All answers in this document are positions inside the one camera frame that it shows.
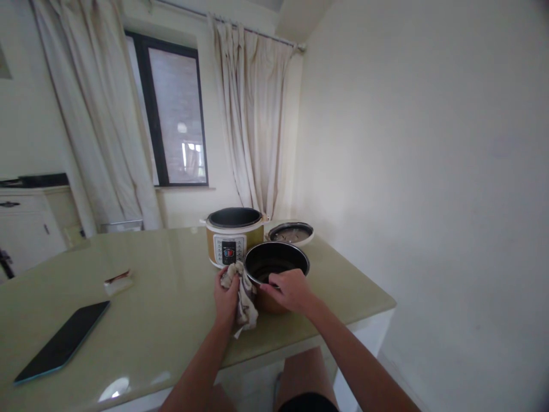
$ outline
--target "pressure cooker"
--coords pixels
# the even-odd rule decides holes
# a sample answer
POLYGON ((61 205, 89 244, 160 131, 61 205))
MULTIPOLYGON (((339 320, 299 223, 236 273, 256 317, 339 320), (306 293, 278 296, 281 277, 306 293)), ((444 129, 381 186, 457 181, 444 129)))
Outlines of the pressure cooker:
POLYGON ((226 208, 211 213, 206 222, 210 262, 223 268, 263 242, 263 215, 251 208, 226 208))

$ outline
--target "cloth towel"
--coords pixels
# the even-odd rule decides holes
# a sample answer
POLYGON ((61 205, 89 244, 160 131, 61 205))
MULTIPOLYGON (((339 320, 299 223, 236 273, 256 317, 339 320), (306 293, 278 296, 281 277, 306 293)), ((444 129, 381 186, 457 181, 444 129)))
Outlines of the cloth towel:
POLYGON ((252 282, 250 282, 250 279, 244 275, 244 265, 241 261, 236 261, 236 263, 232 263, 229 266, 221 277, 221 286, 228 289, 233 283, 235 276, 240 277, 236 323, 242 327, 234 335, 238 339, 240 332, 256 327, 258 313, 256 307, 253 305, 253 300, 257 294, 257 290, 252 282))

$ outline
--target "drawer handle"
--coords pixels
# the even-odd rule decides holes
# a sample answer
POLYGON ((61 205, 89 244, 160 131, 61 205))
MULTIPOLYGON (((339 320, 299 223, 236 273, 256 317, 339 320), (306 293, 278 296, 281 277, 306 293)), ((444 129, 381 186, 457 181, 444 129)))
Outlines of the drawer handle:
POLYGON ((19 206, 20 204, 21 203, 7 201, 7 202, 0 203, 0 206, 2 206, 2 207, 15 207, 15 206, 19 206))

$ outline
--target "black window frame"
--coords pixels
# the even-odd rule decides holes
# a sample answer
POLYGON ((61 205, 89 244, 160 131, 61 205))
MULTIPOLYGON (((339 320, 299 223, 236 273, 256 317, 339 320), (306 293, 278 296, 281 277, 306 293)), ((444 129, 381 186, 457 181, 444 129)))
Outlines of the black window frame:
POLYGON ((200 66, 198 64, 198 50, 159 40, 143 34, 125 30, 125 34, 133 38, 136 49, 137 65, 141 77, 141 87, 145 98, 145 108, 149 120, 150 139, 152 141, 154 161, 158 173, 157 187, 208 187, 208 157, 206 155, 206 132, 204 130, 204 110, 202 109, 202 88, 200 85, 200 66), (160 127, 160 115, 158 114, 158 105, 156 101, 156 92, 154 91, 153 71, 150 65, 148 49, 157 49, 164 52, 178 54, 180 56, 194 58, 196 61, 196 76, 198 80, 198 100, 200 102, 200 121, 202 123, 202 150, 204 151, 204 172, 206 182, 203 183, 171 183, 168 175, 168 165, 166 164, 166 154, 164 152, 164 141, 162 140, 162 129, 160 127))

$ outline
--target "white cabinet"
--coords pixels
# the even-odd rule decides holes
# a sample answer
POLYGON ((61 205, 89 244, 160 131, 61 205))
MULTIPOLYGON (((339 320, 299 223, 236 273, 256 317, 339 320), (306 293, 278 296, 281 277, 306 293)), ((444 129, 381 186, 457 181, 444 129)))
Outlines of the white cabinet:
POLYGON ((0 249, 15 275, 78 243, 79 229, 68 186, 0 189, 0 249))

